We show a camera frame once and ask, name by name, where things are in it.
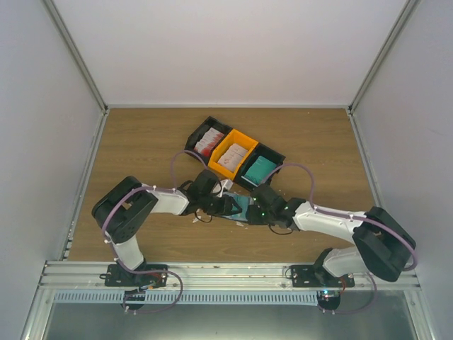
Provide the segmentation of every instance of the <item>teal object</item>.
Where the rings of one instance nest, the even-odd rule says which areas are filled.
[[[276,163],[271,162],[269,159],[263,156],[259,156],[256,159],[255,163],[253,163],[252,166],[248,168],[248,171],[242,177],[255,186],[258,186],[261,181],[276,167]]]
[[[232,196],[234,198],[234,200],[238,203],[238,205],[241,207],[242,212],[240,212],[239,214],[230,215],[230,216],[222,216],[222,217],[228,218],[229,220],[247,222],[246,213],[247,213],[248,206],[250,204],[255,203],[255,201],[252,199],[252,197],[238,195],[236,193],[224,193],[224,195]]]

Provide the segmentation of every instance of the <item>wooden floor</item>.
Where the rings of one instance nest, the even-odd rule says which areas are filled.
[[[171,188],[171,157],[209,115],[284,154],[286,162],[307,165],[316,177],[317,204],[344,210],[371,208],[372,195],[344,110],[115,109],[107,119],[69,260],[112,261],[91,208],[128,175]],[[194,179],[201,170],[186,155],[176,162],[179,183]],[[286,168],[275,176],[272,187],[286,198],[307,198],[310,181],[301,169]],[[238,186],[234,191],[246,192]],[[193,223],[193,216],[169,214],[150,216],[137,238],[148,261],[303,262],[313,261],[325,248],[349,246],[317,232],[277,236],[263,226],[242,227],[223,219]]]

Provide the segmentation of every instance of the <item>white wall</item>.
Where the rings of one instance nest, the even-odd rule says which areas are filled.
[[[405,0],[56,0],[107,104],[350,104]]]
[[[453,1],[422,1],[356,112],[385,205],[418,243],[443,339],[453,332],[452,32]]]
[[[0,1],[0,329],[57,258],[100,111],[38,0]]]

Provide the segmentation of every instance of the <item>orange bin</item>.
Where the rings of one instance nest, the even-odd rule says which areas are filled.
[[[244,149],[247,150],[246,155],[244,158],[241,160],[239,165],[236,167],[234,172],[231,172],[227,168],[224,168],[222,165],[218,164],[217,162],[219,161],[220,157],[227,152],[228,148],[232,146],[233,144],[238,144],[241,145]],[[256,145],[258,145],[258,141],[250,138],[249,136],[243,134],[242,132],[239,132],[236,129],[233,129],[225,138],[222,140],[222,142],[217,145],[217,147],[214,149],[212,152],[210,161],[208,163],[208,167],[211,168],[212,170],[217,171],[219,174],[227,177],[228,179],[234,180],[234,177],[236,177],[236,174],[241,167],[242,163],[247,159],[249,154],[255,149]]]

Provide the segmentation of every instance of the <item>black bin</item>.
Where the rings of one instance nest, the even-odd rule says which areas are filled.
[[[217,131],[223,133],[224,136],[212,148],[212,150],[210,151],[210,155],[208,157],[206,157],[206,156],[200,154],[199,152],[195,151],[195,145],[197,144],[197,142],[199,140],[201,140],[203,138],[203,135],[205,135],[205,133],[210,128],[216,129]],[[189,138],[187,139],[187,142],[185,143],[184,150],[189,150],[189,151],[196,153],[198,156],[200,156],[200,158],[203,160],[203,162],[207,165],[208,162],[210,161],[210,158],[211,158],[211,155],[212,155],[212,152],[214,151],[214,149],[222,142],[222,140],[230,133],[231,130],[233,130],[232,127],[229,127],[228,125],[225,125],[225,124],[219,122],[217,119],[210,116],[210,117],[206,118],[206,120],[199,127],[197,127],[197,129],[189,136]]]
[[[239,184],[240,186],[247,189],[248,191],[252,191],[254,188],[257,187],[254,183],[251,183],[250,181],[247,181],[246,179],[242,178],[242,176],[244,176],[247,173],[248,169],[250,169],[250,167],[256,162],[256,160],[258,159],[259,156],[263,156],[264,158],[269,159],[272,163],[277,164],[277,166],[282,165],[283,161],[286,158],[282,154],[279,154],[278,152],[272,150],[269,147],[266,147],[264,144],[258,143],[258,145],[255,147],[255,149],[249,154],[247,159],[242,163],[241,167],[238,170],[238,173],[236,174],[236,177],[234,178],[234,183]],[[272,181],[272,177],[275,174],[273,174],[266,181],[267,184],[269,184]]]

